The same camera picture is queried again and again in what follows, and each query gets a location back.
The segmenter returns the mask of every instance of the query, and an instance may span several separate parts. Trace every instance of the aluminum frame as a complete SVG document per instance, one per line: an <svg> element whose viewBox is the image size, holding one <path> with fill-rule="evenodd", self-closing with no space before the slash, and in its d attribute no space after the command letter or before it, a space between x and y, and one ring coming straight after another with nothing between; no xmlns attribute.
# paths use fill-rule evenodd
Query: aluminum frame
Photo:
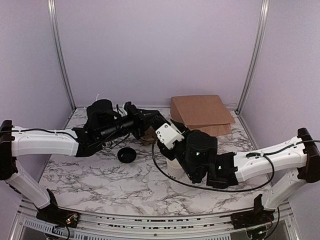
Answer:
<svg viewBox="0 0 320 240"><path fill-rule="evenodd" d="M244 87L242 90L242 94L238 103L238 108L236 110L237 114L240 114L242 110L244 109L244 106L246 104L246 100L248 98L249 90L254 78L256 66L257 66L257 61L259 58L259 54L262 48L265 32L266 32L266 26L267 26L267 17L268 17L268 11L269 11L269 4L270 0L262 0L261 4L261 12L260 12L260 18L259 18L259 23L258 23L258 31L256 34L255 38L255 43L254 43L254 48L253 48L253 53L252 53L252 58L251 62L249 65L249 70L246 75Z"/></svg>
<svg viewBox="0 0 320 240"><path fill-rule="evenodd" d="M288 202L279 206L280 220L285 221L291 240L299 239L296 235L293 213ZM230 214L243 211L229 211L193 216L129 216L97 212L78 211L80 213L77 228L70 228L70 239L75 240L136 240L136 239L176 239L176 240L228 240L231 233L254 229L234 230ZM10 240L19 240L24 227L32 228L57 237L66 237L67 231L56 228L55 224L36 218L37 210L26 198L16 214Z"/></svg>
<svg viewBox="0 0 320 240"><path fill-rule="evenodd" d="M76 110L76 103L71 90L67 69L66 69L66 64L63 56L60 35L59 35L59 28L58 28L58 20L57 20L57 14L56 14L55 0L48 0L48 9L49 9L49 17L50 17L51 30L52 30L53 40L55 45L55 51L56 51L59 66L60 66L63 85L67 94L67 98L68 98L71 110L74 112Z"/></svg>

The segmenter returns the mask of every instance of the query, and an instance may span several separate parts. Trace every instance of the white bracket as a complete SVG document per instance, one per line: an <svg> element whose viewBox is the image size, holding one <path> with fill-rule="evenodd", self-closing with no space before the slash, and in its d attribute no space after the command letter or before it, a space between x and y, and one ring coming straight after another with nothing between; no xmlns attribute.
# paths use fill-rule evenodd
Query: white bracket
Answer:
<svg viewBox="0 0 320 240"><path fill-rule="evenodd" d="M289 141L278 145L253 151L259 153L260 156L246 157L250 152L237 152L236 156L234 156L234 166L238 168L238 171L235 172L236 179L239 182L243 182L255 176L271 173L271 164L263 155L276 152L299 141L301 141L301 139L295 136ZM306 166L307 163L307 155L304 153L304 148L305 146L303 144L299 144L277 154L268 155L268 157L272 161L275 171L302 168Z"/></svg>
<svg viewBox="0 0 320 240"><path fill-rule="evenodd" d="M18 160L15 161L15 165L18 173L14 173L5 182L26 196L38 209L48 206L50 204L48 191L26 172Z"/></svg>
<svg viewBox="0 0 320 240"><path fill-rule="evenodd" d="M177 130L175 130L168 123L163 124L156 131L156 136L168 149L174 148L175 141L182 141L184 136L182 136Z"/></svg>
<svg viewBox="0 0 320 240"><path fill-rule="evenodd" d="M19 126L14 127L12 136L12 156L18 157L31 154L61 154L67 156L75 156L78 151L79 144L69 135L57 133L48 133L44 131L23 131L26 128ZM71 129L59 130L77 138L77 135Z"/></svg>

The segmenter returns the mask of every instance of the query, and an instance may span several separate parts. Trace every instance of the white arm segment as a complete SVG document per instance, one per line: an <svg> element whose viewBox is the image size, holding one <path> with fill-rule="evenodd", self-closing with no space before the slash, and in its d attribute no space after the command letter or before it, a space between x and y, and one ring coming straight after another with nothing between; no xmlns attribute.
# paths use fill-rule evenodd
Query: white arm segment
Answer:
<svg viewBox="0 0 320 240"><path fill-rule="evenodd" d="M262 194L262 205L264 210L273 211L282 204L303 185L305 180L298 179L298 170L293 169L287 172L272 188Z"/></svg>
<svg viewBox="0 0 320 240"><path fill-rule="evenodd" d="M18 173L14 173L5 182L30 199L37 208L43 209L48 206L50 204L48 191L26 172L18 160L15 161L15 165Z"/></svg>
<svg viewBox="0 0 320 240"><path fill-rule="evenodd" d="M292 139L284 143L255 150L252 152L271 153L278 151L285 146L295 144L300 141L301 138L293 137ZM306 166L307 163L307 155L304 154L304 148L304 144L299 144L295 147L290 147L280 153L268 155L268 157L272 161L275 171L291 168L302 168ZM239 182L243 182L255 176L272 172L272 167L267 159L265 159L263 156L252 156L248 158L246 157L248 153L250 152L237 152L237 154L234 156L234 166L238 168L238 171L235 172L235 176Z"/></svg>
<svg viewBox="0 0 320 240"><path fill-rule="evenodd" d="M13 131L21 131L27 128L14 127ZM77 138L71 129L52 130L52 132L65 132ZM29 154L61 154L75 156L79 144L66 134L54 134L44 131L13 132L12 156L18 157Z"/></svg>

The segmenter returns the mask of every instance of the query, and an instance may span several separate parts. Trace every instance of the black cable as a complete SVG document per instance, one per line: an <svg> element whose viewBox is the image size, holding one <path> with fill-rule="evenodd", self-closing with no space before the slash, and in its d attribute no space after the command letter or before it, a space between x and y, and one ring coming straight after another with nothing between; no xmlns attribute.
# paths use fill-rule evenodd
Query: black cable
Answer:
<svg viewBox="0 0 320 240"><path fill-rule="evenodd" d="M110 137L112 137L115 133L117 133L118 131L114 131L113 133L111 133L109 136L107 136L104 140L102 140L97 146L95 146L94 148L98 148L98 147L100 147L102 144L105 144L107 141L108 141L108 139L110 138ZM94 146L95 144L97 144L96 142L95 143L93 143L93 144L91 144L91 145L89 145L87 148L91 148L92 146Z"/></svg>
<svg viewBox="0 0 320 240"><path fill-rule="evenodd" d="M130 136L130 133L127 136L125 136L124 139L122 139L121 141L117 142L114 146L110 146L109 148L110 149L114 149L116 146L118 146L119 144L123 143L129 136Z"/></svg>
<svg viewBox="0 0 320 240"><path fill-rule="evenodd" d="M56 222L66 228L66 230L68 231L68 236L67 236L67 238L65 240L69 240L71 234L70 234L70 229L69 229L68 225L66 223L63 223L62 221L56 221Z"/></svg>
<svg viewBox="0 0 320 240"><path fill-rule="evenodd" d="M111 148L113 144L114 144L114 141L111 140L109 144L109 148Z"/></svg>
<svg viewBox="0 0 320 240"><path fill-rule="evenodd" d="M279 225L279 222L280 222L280 209L279 209L279 207L277 208L277 210L278 210L278 220L276 221L276 224L275 224L275 226L274 226L274 229L272 229L272 231L270 232L270 234L269 234L268 236L266 236L266 237L264 238L264 240L268 239L268 238L275 232L276 228L277 228L278 225Z"/></svg>
<svg viewBox="0 0 320 240"><path fill-rule="evenodd" d="M190 187L190 188L194 188L194 189L202 189L202 190L209 190L209 191L214 191L214 192L222 192L222 193L245 193L245 192L250 192L250 191L253 191L253 190L257 190L257 189L260 189L262 187L264 187L265 185L269 184L274 176L275 176L275 166L273 164L273 162L270 160L269 157L267 156L263 156L264 158L266 158L271 167L272 167L272 176L270 177L270 179L265 182L264 184L260 185L260 186L257 186L257 187L253 187L253 188L250 188L250 189L243 189L243 190L223 190L223 189L218 189L218 188L209 188L209 187L203 187L203 186L196 186L196 185L191 185L191 184L188 184L188 183L184 183L182 181L179 181L179 180L176 180L175 178L172 178L171 176L169 176L168 174L166 174L157 164L156 162L156 156L155 156L155 144L157 142L157 139L155 139L152 143L152 147L151 147L151 155L152 155L152 160L153 160L153 163L154 165L156 166L156 168L163 174L165 175L168 179L178 183L178 184L181 184L181 185L184 185L184 186L187 186L187 187Z"/></svg>
<svg viewBox="0 0 320 240"><path fill-rule="evenodd" d="M299 145L299 144L304 144L304 143L320 143L320 140L305 140L305 141L299 141L297 142L296 144L290 144L288 146L285 146L284 148L278 150L278 151L273 151L273 152L266 152L264 153L263 155L267 155L267 156L270 156L270 155L274 155L274 154L279 154L281 152L283 152L284 150L286 149L289 149L289 148L292 148L294 147L295 145ZM247 158L250 158L250 157L254 157L254 156L257 156L255 152L250 152L246 155Z"/></svg>
<svg viewBox="0 0 320 240"><path fill-rule="evenodd" d="M39 131L39 132L45 132L49 134L64 134L71 137L73 140L75 140L79 145L86 147L86 145L82 144L77 138L72 136L70 133L65 131L50 131L43 128L29 128L29 129L23 129L23 130L10 130L10 131L0 131L0 134L7 134L7 133L25 133L25 132L32 132L32 131Z"/></svg>
<svg viewBox="0 0 320 240"><path fill-rule="evenodd" d="M74 136L72 136L70 133L65 132L65 131L50 131L47 129L43 129L43 128L29 128L29 129L22 129L22 130L8 130L8 131L0 131L0 134L8 134L8 133L25 133L25 132L32 132L32 131L39 131L39 132L45 132L45 133L49 133L49 134L63 134L63 135L68 135L69 137L71 137L73 140L75 140L79 145L83 146L84 148L90 149L92 146L94 146L95 144L97 144L97 142L86 146L83 143L81 143L77 138L75 138ZM104 144L106 141L108 141L108 139L114 135L115 133L117 133L118 131L114 131L113 133L111 133L109 136L107 136L103 141L101 141L97 146L95 146L94 148L98 148L100 147L102 144ZM117 143L116 146L120 143L122 143L124 140L126 140L129 137L130 133L128 134L128 136L123 139L121 142Z"/></svg>
<svg viewBox="0 0 320 240"><path fill-rule="evenodd" d="M118 112L118 114L120 114L120 113L123 114L123 113L124 113L123 111L120 110L119 104L116 105L116 111Z"/></svg>

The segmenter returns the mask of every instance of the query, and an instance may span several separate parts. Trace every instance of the small cup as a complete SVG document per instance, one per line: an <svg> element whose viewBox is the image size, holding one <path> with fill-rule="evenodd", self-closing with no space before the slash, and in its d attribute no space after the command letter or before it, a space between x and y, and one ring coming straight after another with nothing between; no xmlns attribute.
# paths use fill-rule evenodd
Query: small cup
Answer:
<svg viewBox="0 0 320 240"><path fill-rule="evenodd" d="M166 159L167 173L174 179L181 179L184 176L185 171L181 167L177 159L171 161Z"/></svg>

